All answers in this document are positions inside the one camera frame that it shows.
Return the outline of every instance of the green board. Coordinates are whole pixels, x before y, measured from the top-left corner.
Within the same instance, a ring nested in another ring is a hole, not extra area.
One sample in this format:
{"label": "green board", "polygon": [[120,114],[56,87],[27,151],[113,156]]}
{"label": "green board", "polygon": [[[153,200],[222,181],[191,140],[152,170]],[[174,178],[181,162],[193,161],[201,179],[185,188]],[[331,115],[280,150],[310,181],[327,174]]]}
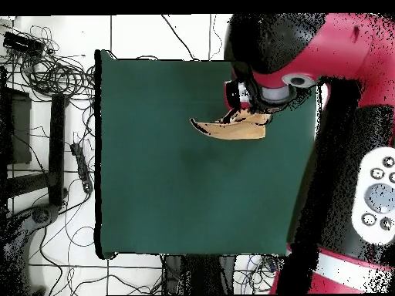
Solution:
{"label": "green board", "polygon": [[216,140],[229,62],[112,59],[102,51],[103,252],[283,254],[312,149],[316,97],[262,140]]}

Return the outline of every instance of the red robot arm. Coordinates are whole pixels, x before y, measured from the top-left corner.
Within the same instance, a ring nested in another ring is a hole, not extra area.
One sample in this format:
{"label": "red robot arm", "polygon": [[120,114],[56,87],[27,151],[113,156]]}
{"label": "red robot arm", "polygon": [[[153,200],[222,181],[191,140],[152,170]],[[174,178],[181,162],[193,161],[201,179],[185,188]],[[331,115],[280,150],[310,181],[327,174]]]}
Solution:
{"label": "red robot arm", "polygon": [[362,159],[393,145],[394,33],[394,22],[368,14],[231,18],[225,41],[225,60],[232,62],[234,76],[225,85],[230,107],[275,113],[303,90],[322,83],[329,87],[296,201],[287,240],[292,253],[278,293],[311,292],[317,269],[325,270],[319,266],[324,253],[359,267],[395,267],[393,241],[370,241],[358,234],[351,219]]}

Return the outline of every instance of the tan shoe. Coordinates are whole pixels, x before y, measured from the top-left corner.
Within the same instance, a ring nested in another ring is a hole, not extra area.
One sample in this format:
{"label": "tan shoe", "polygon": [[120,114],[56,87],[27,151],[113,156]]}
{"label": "tan shoe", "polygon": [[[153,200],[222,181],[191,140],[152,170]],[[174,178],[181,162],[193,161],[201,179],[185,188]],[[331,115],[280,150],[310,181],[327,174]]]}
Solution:
{"label": "tan shoe", "polygon": [[198,123],[192,118],[190,121],[196,130],[209,137],[221,140],[256,140],[265,137],[265,124],[269,119],[268,114],[234,109],[213,123]]}

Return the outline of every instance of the red robot body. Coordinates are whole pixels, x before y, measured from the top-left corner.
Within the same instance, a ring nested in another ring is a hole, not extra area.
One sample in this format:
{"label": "red robot body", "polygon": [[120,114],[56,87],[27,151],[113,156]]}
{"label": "red robot body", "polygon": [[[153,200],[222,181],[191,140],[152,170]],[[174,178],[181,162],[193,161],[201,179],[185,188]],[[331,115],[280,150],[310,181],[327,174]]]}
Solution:
{"label": "red robot body", "polygon": [[[363,159],[393,145],[394,34],[394,22],[368,14],[235,14],[230,21],[225,46],[234,77],[225,83],[229,109],[272,113],[271,107],[286,109],[300,90],[322,81],[329,89],[325,126],[292,218],[289,260],[271,294],[386,292],[394,287],[395,237],[381,241],[377,231],[372,240],[369,233],[375,229],[365,231],[355,218],[356,205],[364,205],[366,215],[381,219],[382,229],[392,233],[395,228],[392,208],[385,226],[382,204],[370,213],[383,197],[374,204],[372,196],[364,202],[356,197],[365,178],[360,176]],[[391,188],[388,181],[380,182]],[[291,286],[300,282],[298,276],[308,276],[307,288]]]}

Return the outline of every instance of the black frame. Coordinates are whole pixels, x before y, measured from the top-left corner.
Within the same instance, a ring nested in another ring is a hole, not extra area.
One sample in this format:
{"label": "black frame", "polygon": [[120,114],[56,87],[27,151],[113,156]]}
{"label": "black frame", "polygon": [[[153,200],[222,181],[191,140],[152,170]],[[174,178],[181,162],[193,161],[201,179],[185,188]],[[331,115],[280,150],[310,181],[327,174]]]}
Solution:
{"label": "black frame", "polygon": [[6,86],[7,71],[0,67],[0,219],[8,213],[8,198],[48,187],[49,203],[61,207],[64,198],[65,109],[68,99],[63,94],[52,95],[49,134],[49,172],[8,178],[7,166],[12,155],[12,94]]}

